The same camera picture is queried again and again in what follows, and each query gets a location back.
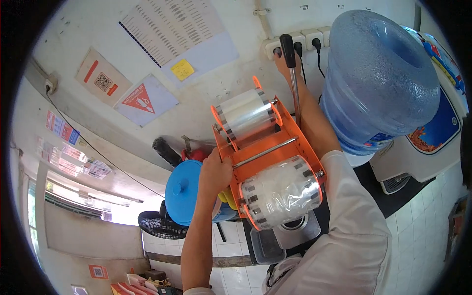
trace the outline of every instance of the black tabletop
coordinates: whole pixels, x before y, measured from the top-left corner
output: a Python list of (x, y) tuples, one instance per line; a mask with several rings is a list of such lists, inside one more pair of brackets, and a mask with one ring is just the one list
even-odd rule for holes
[[(408, 203), (414, 196), (416, 196), (416, 194), (418, 194), (429, 182), (434, 180), (434, 178), (432, 178), (426, 182), (420, 183), (416, 181), (413, 177), (411, 177), (408, 183), (401, 190), (394, 194), (387, 195), (384, 194), (380, 183), (376, 180), (369, 162), (365, 163), (362, 166), (354, 168), (354, 171), (357, 177), (359, 178), (361, 184), (369, 191), (369, 193), (374, 198), (375, 202), (377, 202), (377, 205), (384, 214), (385, 218), (389, 217), (398, 209), (403, 207), (403, 205)], [(323, 201), (323, 203), (321, 203), (318, 208), (313, 210), (315, 212), (316, 219), (318, 220), (318, 223), (321, 227), (320, 235), (306, 243), (303, 243), (301, 245), (298, 245), (297, 247), (287, 250), (287, 257), (296, 253), (301, 253), (303, 255), (304, 252), (308, 250), (308, 248), (310, 248), (311, 245), (313, 245), (313, 243), (316, 242), (316, 240), (321, 235), (326, 234), (328, 232), (330, 212), (328, 202), (326, 201), (325, 196), (323, 196), (323, 200), (325, 201)], [(246, 219), (243, 219), (243, 226), (244, 233), (246, 235), (247, 246), (249, 248), (249, 255), (251, 256), (251, 262), (253, 264), (257, 264), (257, 261), (254, 256), (253, 246), (251, 243), (250, 232), (252, 226)]]

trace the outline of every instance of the forearm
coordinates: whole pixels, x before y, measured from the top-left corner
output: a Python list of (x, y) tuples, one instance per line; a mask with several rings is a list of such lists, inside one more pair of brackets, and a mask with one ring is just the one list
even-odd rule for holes
[(184, 291), (209, 287), (213, 266), (211, 212), (215, 200), (216, 198), (197, 197), (194, 216), (182, 249), (181, 273)]
[[(290, 90), (292, 83), (286, 77)], [(297, 77), (298, 97), (300, 98), (301, 126), (303, 134), (312, 146), (315, 154), (321, 159), (326, 153), (341, 151), (341, 146), (328, 119), (324, 115), (317, 100), (310, 93), (301, 75)]]

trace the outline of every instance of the white appliance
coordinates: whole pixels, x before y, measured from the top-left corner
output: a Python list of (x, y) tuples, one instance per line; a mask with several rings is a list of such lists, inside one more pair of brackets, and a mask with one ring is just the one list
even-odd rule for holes
[(432, 40), (430, 49), (438, 54), (432, 61), (441, 85), (441, 101), (431, 122), (395, 139), (370, 160), (386, 194), (400, 190), (410, 176), (425, 182), (458, 163), (462, 118), (468, 112), (464, 86), (458, 83), (462, 80), (451, 56), (431, 35), (406, 29), (419, 42), (420, 38)]

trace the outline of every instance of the blue water jug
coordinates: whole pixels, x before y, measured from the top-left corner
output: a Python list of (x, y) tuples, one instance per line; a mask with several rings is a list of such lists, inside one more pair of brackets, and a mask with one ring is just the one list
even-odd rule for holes
[(330, 31), (320, 106), (344, 151), (368, 155), (430, 122), (439, 81), (424, 48), (377, 13), (350, 10)]

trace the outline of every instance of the yellow sticky note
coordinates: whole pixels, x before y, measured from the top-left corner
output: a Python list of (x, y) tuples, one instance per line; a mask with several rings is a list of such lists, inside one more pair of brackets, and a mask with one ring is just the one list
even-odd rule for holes
[(186, 59), (183, 59), (176, 63), (170, 70), (176, 75), (180, 81), (184, 81), (191, 74), (193, 74), (194, 68), (188, 63)]

